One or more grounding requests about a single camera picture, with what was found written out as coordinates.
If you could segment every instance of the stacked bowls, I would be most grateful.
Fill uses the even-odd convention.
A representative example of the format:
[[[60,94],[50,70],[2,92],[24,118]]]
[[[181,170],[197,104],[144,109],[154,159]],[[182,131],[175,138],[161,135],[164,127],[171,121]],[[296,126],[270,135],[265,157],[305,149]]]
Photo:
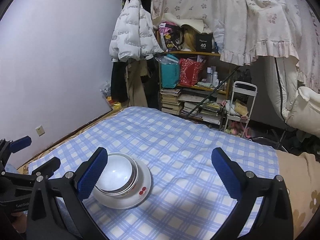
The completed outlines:
[[[120,198],[134,188],[137,180],[137,163],[128,155],[111,153],[95,188],[104,195]]]

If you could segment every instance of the red bag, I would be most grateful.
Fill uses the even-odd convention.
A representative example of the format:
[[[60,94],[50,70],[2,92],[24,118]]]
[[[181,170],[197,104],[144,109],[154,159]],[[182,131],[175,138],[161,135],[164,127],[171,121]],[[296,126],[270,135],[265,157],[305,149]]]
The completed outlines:
[[[192,87],[199,81],[199,72],[203,69],[203,62],[196,62],[188,58],[181,58],[180,64],[180,84]]]

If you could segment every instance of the plaid tablecloth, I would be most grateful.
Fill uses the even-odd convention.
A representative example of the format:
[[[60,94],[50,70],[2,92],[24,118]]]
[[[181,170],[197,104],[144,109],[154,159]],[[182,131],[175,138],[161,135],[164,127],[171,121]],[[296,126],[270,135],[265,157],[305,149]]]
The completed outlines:
[[[279,173],[274,149],[160,112],[130,107],[66,142],[29,166],[29,172],[56,156],[61,167],[53,178],[75,171],[98,147],[142,160],[153,186],[141,205],[113,210],[91,195],[90,214],[110,239],[210,239],[236,200],[229,197],[211,164],[221,147],[244,171],[273,178]],[[247,233],[261,203],[258,199],[242,234]]]

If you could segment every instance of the white bottle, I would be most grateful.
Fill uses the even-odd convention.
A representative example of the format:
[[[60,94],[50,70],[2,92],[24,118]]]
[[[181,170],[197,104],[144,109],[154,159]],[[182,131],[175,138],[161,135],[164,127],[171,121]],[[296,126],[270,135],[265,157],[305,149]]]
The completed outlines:
[[[218,80],[218,72],[215,71],[213,72],[213,76],[212,76],[212,85],[215,87],[216,86],[216,81]]]
[[[206,83],[212,82],[212,69],[210,67],[207,67],[207,81]]]

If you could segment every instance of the jacket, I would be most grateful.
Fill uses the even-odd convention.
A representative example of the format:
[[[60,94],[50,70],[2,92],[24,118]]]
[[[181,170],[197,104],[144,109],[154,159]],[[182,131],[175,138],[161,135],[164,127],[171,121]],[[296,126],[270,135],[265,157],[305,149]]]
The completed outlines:
[[[163,52],[154,34],[151,14],[141,0],[127,0],[112,35],[110,56],[113,62],[126,62],[129,58],[141,60]]]

